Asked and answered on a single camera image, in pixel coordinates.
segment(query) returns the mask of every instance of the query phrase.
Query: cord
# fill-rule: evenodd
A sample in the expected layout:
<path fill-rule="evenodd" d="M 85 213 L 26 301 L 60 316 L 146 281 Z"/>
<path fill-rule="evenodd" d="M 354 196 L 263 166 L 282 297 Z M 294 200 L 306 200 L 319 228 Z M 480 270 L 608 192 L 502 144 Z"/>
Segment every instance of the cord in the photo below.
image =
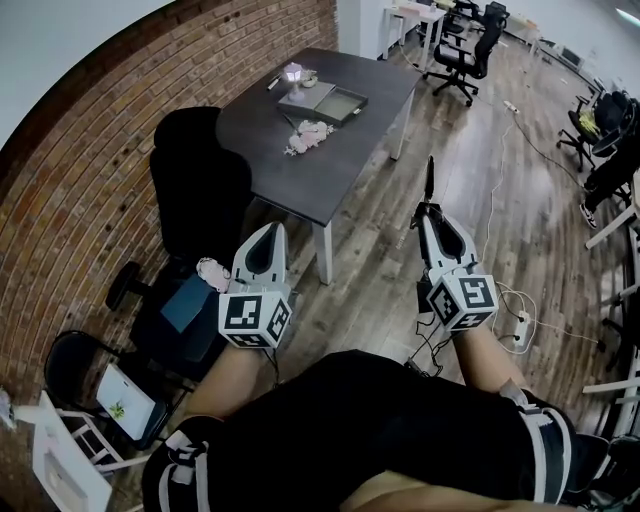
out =
<path fill-rule="evenodd" d="M 525 308 L 525 305 L 524 305 L 524 299 L 522 298 L 522 296 L 526 297 L 526 298 L 531 302 L 531 304 L 533 304 L 533 312 L 534 312 L 534 313 L 533 313 L 533 317 L 532 317 L 532 319 L 533 319 L 533 322 L 534 322 L 534 323 L 533 323 L 533 332 L 531 333 L 531 336 L 529 337 L 529 341 L 527 342 L 527 345 L 526 345 L 526 347 L 524 348 L 524 350 L 519 351 L 519 352 L 518 352 L 518 351 L 514 351 L 514 350 L 509 350 L 509 349 L 508 349 L 508 348 L 506 348 L 504 345 L 502 345 L 502 348 L 504 348 L 504 349 L 505 349 L 507 352 L 509 352 L 510 354 L 522 355 L 522 354 L 526 353 L 526 352 L 529 350 L 529 347 L 531 346 L 531 342 L 533 341 L 533 338 L 534 338 L 534 336 L 536 335 L 536 329 L 537 329 L 537 326 L 538 326 L 538 325 L 541 325 L 541 326 L 543 326 L 543 327 L 548 327 L 549 329 L 553 329 L 553 330 L 555 330 L 555 331 L 561 332 L 561 333 L 566 334 L 567 336 L 570 336 L 570 337 L 572 337 L 572 338 L 581 338 L 581 339 L 583 339 L 583 340 L 590 341 L 590 342 L 592 342 L 592 343 L 595 343 L 598 347 L 600 347 L 600 346 L 601 346 L 601 342 L 600 342 L 599 340 L 596 340 L 596 339 L 593 339 L 593 338 L 589 338 L 588 336 L 582 336 L 581 334 L 573 334 L 573 333 L 567 332 L 567 331 L 565 331 L 564 329 L 561 329 L 560 327 L 557 327 L 557 326 L 555 326 L 555 325 L 551 325 L 551 324 L 547 324 L 547 323 L 545 323 L 545 322 L 541 322 L 540 320 L 538 320 L 538 306 L 536 305 L 535 301 L 534 301 L 534 300 L 533 300 L 533 299 L 532 299 L 532 298 L 531 298 L 527 293 L 525 293 L 525 292 L 520 292 L 520 291 L 516 291 L 516 290 L 513 290 L 513 289 L 511 289 L 509 286 L 507 286 L 506 284 L 501 283 L 501 282 L 499 282 L 499 281 L 496 281 L 496 284 L 498 285 L 498 287 L 499 287 L 499 288 L 500 288 L 500 287 L 504 287 L 504 288 L 506 288 L 506 289 L 507 289 L 507 291 L 506 291 L 506 292 L 504 292 L 504 291 L 502 291 L 502 289 L 500 289 L 500 296 L 502 297 L 502 300 L 503 300 L 503 302 L 505 303 L 505 305 L 507 304 L 507 302 L 506 302 L 506 300 L 504 299 L 504 296 L 503 296 L 503 295 L 508 294 L 508 293 L 513 293 L 513 294 L 517 295 L 517 296 L 520 298 L 520 301 L 522 302 L 522 309 L 523 309 L 523 311 L 525 311 L 525 312 L 526 312 L 526 308 Z M 509 309 L 509 306 L 507 306 L 507 309 L 509 310 L 509 313 L 511 313 L 511 314 L 512 314 L 513 316 L 515 316 L 516 318 L 520 319 L 520 321 L 522 321 L 522 320 L 523 320 L 519 315 L 516 315 L 513 311 L 511 311 L 511 310 Z M 497 318 L 498 318 L 498 314 L 496 313 L 496 316 L 495 316 L 495 317 L 494 317 L 494 319 L 493 319 L 493 324 L 492 324 L 492 326 L 491 326 L 491 332 L 493 332 L 493 327 L 494 327 L 494 326 L 495 326 L 495 324 L 496 324 L 496 320 L 497 320 Z M 504 337 L 506 337 L 506 336 L 514 336 L 514 335 L 512 335 L 512 334 L 506 334 L 506 335 L 504 335 L 504 336 L 500 336 L 500 338 L 498 338 L 498 339 L 499 339 L 499 340 L 501 340 L 501 339 L 503 339 L 503 338 L 504 338 Z"/>
<path fill-rule="evenodd" d="M 271 366 L 273 366 L 273 369 L 276 372 L 275 381 L 273 383 L 273 389 L 275 389 L 280 385 L 280 368 L 278 366 L 278 358 L 276 357 L 276 349 L 275 348 L 273 349 L 273 359 L 269 355 L 269 352 L 267 352 L 266 348 L 262 349 L 262 351 L 267 356 L 267 359 L 269 360 L 269 362 L 271 363 Z"/>
<path fill-rule="evenodd" d="M 538 306 L 536 305 L 535 301 L 528 294 L 526 294 L 525 292 L 519 292 L 519 291 L 512 290 L 509 286 L 507 286 L 504 283 L 501 283 L 500 281 L 496 281 L 496 284 L 498 285 L 498 288 L 500 288 L 500 296 L 502 297 L 502 301 L 504 302 L 505 306 L 507 306 L 507 301 L 504 298 L 504 294 L 508 294 L 508 293 L 512 293 L 514 295 L 517 295 L 520 298 L 520 302 L 522 303 L 522 310 L 525 313 L 527 312 L 527 308 L 525 307 L 524 299 L 522 298 L 522 296 L 524 295 L 527 299 L 529 299 L 531 301 L 531 304 L 533 304 L 533 322 L 534 322 L 533 323 L 533 332 L 531 333 L 531 336 L 529 336 L 529 341 L 527 341 L 527 345 L 524 347 L 524 350 L 520 350 L 520 351 L 511 350 L 511 349 L 508 349 L 507 347 L 505 347 L 502 343 L 500 344 L 500 346 L 505 351 L 509 352 L 510 354 L 514 354 L 516 356 L 521 356 L 521 355 L 526 354 L 528 352 L 529 348 L 531 347 L 531 343 L 533 342 L 533 338 L 536 335 L 536 329 L 538 327 L 538 323 L 537 323 L 538 322 Z M 506 288 L 508 291 L 506 291 L 506 292 L 502 291 L 501 287 Z M 524 318 L 520 317 L 519 315 L 516 315 L 513 311 L 511 311 L 511 309 L 509 309 L 509 306 L 507 306 L 507 310 L 513 316 L 518 318 L 518 320 L 520 322 L 524 321 Z M 491 324 L 491 332 L 492 333 L 493 333 L 493 329 L 494 329 L 494 327 L 496 325 L 496 320 L 498 319 L 498 313 L 499 312 L 500 312 L 500 310 L 498 310 L 496 312 L 496 315 L 493 317 L 493 323 Z M 498 340 L 503 339 L 505 336 L 513 336 L 514 338 L 516 338 L 515 334 L 506 334 L 504 336 L 500 336 L 498 338 Z"/>
<path fill-rule="evenodd" d="M 573 177 L 573 173 L 567 169 L 564 165 L 556 162 L 553 158 L 548 157 L 547 155 L 545 155 L 542 151 L 540 151 L 534 144 L 533 142 L 531 142 L 531 139 L 529 139 L 529 136 L 524 132 L 524 130 L 522 129 L 522 127 L 520 126 L 520 124 L 518 123 L 515 114 L 513 115 L 513 121 L 516 123 L 516 126 L 518 127 L 518 130 L 520 130 L 520 132 L 522 133 L 522 135 L 524 135 L 525 140 L 529 143 L 529 145 L 536 151 L 536 153 L 538 153 L 542 158 L 544 158 L 545 160 L 548 160 L 551 163 L 556 164 L 558 167 L 560 167 L 560 169 L 562 169 L 567 176 L 569 176 L 569 178 L 571 178 L 571 180 L 578 185 L 578 187 L 582 188 L 582 185 L 580 185 L 580 182 L 575 179 Z"/>
<path fill-rule="evenodd" d="M 504 131 L 504 134 L 502 135 L 502 139 L 501 139 L 502 140 L 502 160 L 500 162 L 500 179 L 498 180 L 498 183 L 496 184 L 496 186 L 493 187 L 493 189 L 491 190 L 491 213 L 489 214 L 489 221 L 487 222 L 487 239 L 485 240 L 484 248 L 482 249 L 482 257 L 480 258 L 481 262 L 484 261 L 484 255 L 485 255 L 485 252 L 487 251 L 487 246 L 489 245 L 489 239 L 491 238 L 491 219 L 493 218 L 493 194 L 495 193 L 496 190 L 500 188 L 500 185 L 502 185 L 502 182 L 504 181 L 504 154 L 506 151 L 504 138 L 508 135 L 511 128 L 513 128 L 514 122 L 515 122 L 515 117 L 511 122 L 511 124 L 509 125 L 509 127 Z"/>
<path fill-rule="evenodd" d="M 438 354 L 440 353 L 440 351 L 447 346 L 447 344 L 453 339 L 453 336 L 450 336 L 449 338 L 447 338 L 444 341 L 439 342 L 435 347 L 431 346 L 430 340 L 433 337 L 433 335 L 435 334 L 435 332 L 438 330 L 438 326 L 436 325 L 433 330 L 431 331 L 431 333 L 429 334 L 429 336 L 425 336 L 424 334 L 422 334 L 420 332 L 420 326 L 423 325 L 425 327 L 429 327 L 431 325 L 433 325 L 433 323 L 435 322 L 436 319 L 436 315 L 434 313 L 433 318 L 431 319 L 431 322 L 429 322 L 428 324 L 425 324 L 424 322 L 420 322 L 419 320 L 416 322 L 416 335 L 418 336 L 422 336 L 422 338 L 424 339 L 424 342 L 422 343 L 422 345 L 420 345 L 417 350 L 413 353 L 413 355 L 409 358 L 409 361 L 414 362 L 414 357 L 416 357 L 418 355 L 418 352 L 420 352 L 425 345 L 429 346 L 429 350 L 431 352 L 431 362 L 433 363 L 433 365 L 436 367 L 436 373 L 434 373 L 433 375 L 430 375 L 428 372 L 424 371 L 424 370 L 420 370 L 420 374 L 423 377 L 437 377 L 438 375 L 440 375 L 442 373 L 442 370 L 444 369 L 444 366 L 441 365 L 438 362 Z"/>

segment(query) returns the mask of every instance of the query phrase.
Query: white cable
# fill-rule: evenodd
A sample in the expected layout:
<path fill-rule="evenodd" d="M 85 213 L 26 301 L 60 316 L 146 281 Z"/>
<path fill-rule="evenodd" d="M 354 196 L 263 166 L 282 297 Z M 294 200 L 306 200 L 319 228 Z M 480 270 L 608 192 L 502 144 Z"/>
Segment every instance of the white cable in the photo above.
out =
<path fill-rule="evenodd" d="M 526 294 L 525 292 L 519 292 L 519 291 L 513 290 L 511 287 L 507 286 L 504 283 L 501 283 L 500 281 L 496 281 L 496 284 L 498 286 L 504 286 L 507 289 L 507 292 L 503 292 L 502 290 L 500 290 L 500 296 L 502 296 L 505 293 L 513 293 L 514 295 L 517 295 L 518 297 L 520 297 L 520 301 L 522 302 L 522 309 L 523 309 L 523 311 L 525 313 L 528 314 L 527 308 L 525 308 L 525 306 L 524 306 L 524 299 L 522 298 L 522 295 L 524 295 L 527 299 L 529 299 L 531 301 L 531 304 L 533 304 L 533 331 L 531 332 L 531 336 L 529 336 L 529 341 L 527 341 L 527 345 L 524 347 L 524 350 L 521 350 L 521 351 L 510 350 L 507 347 L 505 347 L 502 343 L 500 343 L 500 346 L 505 351 L 509 352 L 510 354 L 514 354 L 516 356 L 521 356 L 522 354 L 526 354 L 527 353 L 527 351 L 531 347 L 531 343 L 533 342 L 533 338 L 536 335 L 536 328 L 538 327 L 538 306 L 536 305 L 535 301 L 528 294 Z M 496 316 L 493 319 L 493 325 L 491 326 L 491 332 L 493 332 L 493 327 L 496 324 L 496 320 L 498 318 L 498 313 L 499 312 L 500 312 L 500 310 L 498 310 L 498 312 L 496 312 Z"/>
<path fill-rule="evenodd" d="M 524 300 L 522 299 L 522 295 L 524 295 L 527 299 L 529 299 L 529 301 L 531 301 L 531 304 L 533 304 L 533 332 L 531 333 L 531 337 L 529 338 L 529 341 L 527 342 L 527 346 L 525 347 L 524 350 L 522 351 L 514 351 L 514 350 L 509 350 L 508 348 L 506 348 L 504 345 L 502 345 L 502 348 L 504 348 L 507 352 L 509 352 L 510 354 L 515 354 L 515 355 L 522 355 L 525 354 L 528 350 L 529 347 L 531 346 L 531 342 L 533 341 L 533 337 L 536 335 L 536 328 L 538 325 L 541 325 L 543 327 L 548 327 L 549 329 L 554 329 L 556 331 L 562 332 L 563 334 L 566 334 L 567 336 L 571 336 L 573 338 L 581 338 L 587 341 L 590 341 L 592 343 L 595 343 L 596 345 L 599 343 L 598 340 L 594 340 L 593 338 L 589 338 L 587 336 L 582 336 L 581 334 L 572 334 L 570 332 L 565 331 L 564 329 L 561 329 L 560 327 L 556 327 L 555 325 L 550 325 L 550 324 L 546 324 L 544 322 L 541 322 L 538 320 L 538 307 L 535 303 L 535 301 L 525 292 L 520 292 L 520 291 L 516 291 L 513 290 L 512 288 L 510 288 L 509 286 L 507 286 L 504 283 L 501 283 L 499 281 L 496 281 L 496 284 L 498 284 L 499 286 L 503 286 L 504 288 L 507 289 L 506 292 L 503 292 L 502 290 L 500 290 L 500 295 L 506 295 L 509 293 L 513 293 L 515 295 L 517 295 L 518 297 L 520 297 L 520 301 L 522 302 L 522 309 L 523 311 L 526 313 L 527 310 L 524 307 Z M 491 325 L 491 332 L 493 332 L 493 327 L 496 324 L 496 319 L 498 318 L 498 314 L 496 313 L 496 316 L 493 319 L 493 324 Z"/>
<path fill-rule="evenodd" d="M 513 128 L 513 123 L 514 121 L 511 121 L 511 124 L 509 125 L 509 128 L 507 128 L 504 132 L 504 134 L 502 135 L 502 159 L 500 162 L 500 179 L 498 180 L 498 183 L 495 187 L 493 187 L 493 190 L 491 190 L 491 213 L 489 214 L 489 222 L 487 222 L 487 239 L 484 242 L 484 248 L 482 249 L 482 257 L 480 258 L 480 262 L 482 263 L 484 261 L 484 254 L 487 251 L 487 246 L 489 245 L 489 239 L 491 238 L 491 219 L 493 218 L 493 194 L 495 193 L 496 190 L 498 190 L 500 188 L 500 185 L 502 185 L 502 182 L 504 181 L 504 154 L 506 151 L 506 146 L 504 144 L 504 138 L 507 136 L 507 134 L 509 133 L 509 131 L 511 130 L 511 128 Z"/>

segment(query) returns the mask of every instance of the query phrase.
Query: power strip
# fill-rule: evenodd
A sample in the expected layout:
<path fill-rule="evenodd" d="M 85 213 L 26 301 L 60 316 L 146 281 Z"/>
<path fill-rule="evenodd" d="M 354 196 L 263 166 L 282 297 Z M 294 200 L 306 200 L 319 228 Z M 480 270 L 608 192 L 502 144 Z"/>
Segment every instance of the power strip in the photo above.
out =
<path fill-rule="evenodd" d="M 513 344 L 517 347 L 521 347 L 526 341 L 525 337 L 527 335 L 527 330 L 529 329 L 529 324 L 531 324 L 531 317 L 526 311 L 520 311 L 518 316 L 522 320 L 518 320 L 518 324 L 516 325 L 516 332 L 513 334 Z"/>

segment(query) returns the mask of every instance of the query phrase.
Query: strap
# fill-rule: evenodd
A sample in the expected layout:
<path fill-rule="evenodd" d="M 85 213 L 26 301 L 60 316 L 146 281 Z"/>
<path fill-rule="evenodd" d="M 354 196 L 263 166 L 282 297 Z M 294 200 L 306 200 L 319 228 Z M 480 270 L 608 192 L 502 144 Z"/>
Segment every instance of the strap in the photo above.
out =
<path fill-rule="evenodd" d="M 160 483 L 158 484 L 158 501 L 160 502 L 161 512 L 171 512 L 169 506 L 169 476 L 171 476 L 171 470 L 176 467 L 176 464 L 169 464 L 160 477 Z"/>
<path fill-rule="evenodd" d="M 209 471 L 207 452 L 209 443 L 202 442 L 193 446 L 189 438 L 181 431 L 174 432 L 165 442 L 172 463 L 168 464 L 158 484 L 158 501 L 161 512 L 171 512 L 169 484 L 189 486 L 195 473 L 195 491 L 198 512 L 211 512 L 209 506 Z"/>
<path fill-rule="evenodd" d="M 196 457 L 196 496 L 198 499 L 198 512 L 210 512 L 209 471 L 206 452 Z"/>
<path fill-rule="evenodd" d="M 547 487 L 547 455 L 544 451 L 540 424 L 536 419 L 538 415 L 539 414 L 527 415 L 520 413 L 520 417 L 529 431 L 531 444 L 533 445 L 533 460 L 535 465 L 533 501 L 536 503 L 544 503 L 544 495 Z"/>
<path fill-rule="evenodd" d="M 509 398 L 520 408 L 520 417 L 524 421 L 531 444 L 533 446 L 533 459 L 535 464 L 534 475 L 534 496 L 533 501 L 544 503 L 547 487 L 547 453 L 543 440 L 542 428 L 557 423 L 562 433 L 562 482 L 557 496 L 550 499 L 550 502 L 557 504 L 564 493 L 569 479 L 571 469 L 571 436 L 566 421 L 558 411 L 550 407 L 539 409 L 534 404 L 530 404 L 525 393 L 509 380 L 500 390 L 500 395 Z"/>
<path fill-rule="evenodd" d="M 567 487 L 567 480 L 569 480 L 569 470 L 571 469 L 571 435 L 569 434 L 569 427 L 562 415 L 550 407 L 545 407 L 544 412 L 551 415 L 560 427 L 562 432 L 562 484 L 560 485 L 560 492 L 556 499 L 556 505 L 559 503 L 560 498 L 564 494 L 564 490 Z"/>

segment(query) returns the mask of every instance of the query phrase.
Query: wooden floor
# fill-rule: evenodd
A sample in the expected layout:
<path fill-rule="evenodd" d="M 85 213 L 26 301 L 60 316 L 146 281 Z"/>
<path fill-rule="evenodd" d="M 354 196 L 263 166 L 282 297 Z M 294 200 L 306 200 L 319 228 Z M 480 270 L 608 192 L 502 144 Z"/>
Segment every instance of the wooden floor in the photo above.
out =
<path fill-rule="evenodd" d="M 441 80 L 419 83 L 401 158 L 390 160 L 383 141 L 334 218 L 331 286 L 318 281 L 309 226 L 267 205 L 252 206 L 252 228 L 266 220 L 284 222 L 290 277 L 300 293 L 292 341 L 279 355 L 281 372 L 291 378 L 324 354 L 355 348 L 406 361 L 422 342 L 415 335 L 415 282 L 424 265 L 417 233 L 408 226 L 422 194 L 426 160 L 433 155 L 436 163 L 434 199 L 469 230 L 481 253 L 506 132 L 504 181 L 495 193 L 484 267 L 498 281 L 529 294 L 541 322 L 608 343 L 607 353 L 601 354 L 590 341 L 538 326 L 529 351 L 514 356 L 540 398 L 563 407 L 580 431 L 593 433 L 609 400 L 583 396 L 581 390 L 616 376 L 604 367 L 617 339 L 604 332 L 600 321 L 609 314 L 602 299 L 622 287 L 624 230 L 586 251 L 584 242 L 593 233 L 578 211 L 581 190 L 565 171 L 535 152 L 503 105 L 504 99 L 516 104 L 521 111 L 517 121 L 536 147 L 578 178 L 570 148 L 556 149 L 555 142 L 561 128 L 571 130 L 567 111 L 575 108 L 577 94 L 588 95 L 586 86 L 559 65 L 540 63 L 537 72 L 524 73 L 527 49 L 506 36 L 503 40 L 508 47 L 495 48 L 489 76 L 479 82 L 471 108 L 453 88 L 433 97 Z M 417 60 L 415 46 L 408 42 L 406 52 Z M 409 67 L 398 49 L 390 59 Z M 597 220 L 603 225 L 614 211 L 604 203 Z M 517 298 L 509 297 L 509 304 L 521 309 Z M 502 306 L 496 333 L 513 333 L 514 326 Z M 519 350 L 509 339 L 504 342 Z M 444 377 L 461 381 L 452 347 L 438 359 L 445 365 Z M 417 361 L 432 370 L 428 350 Z"/>

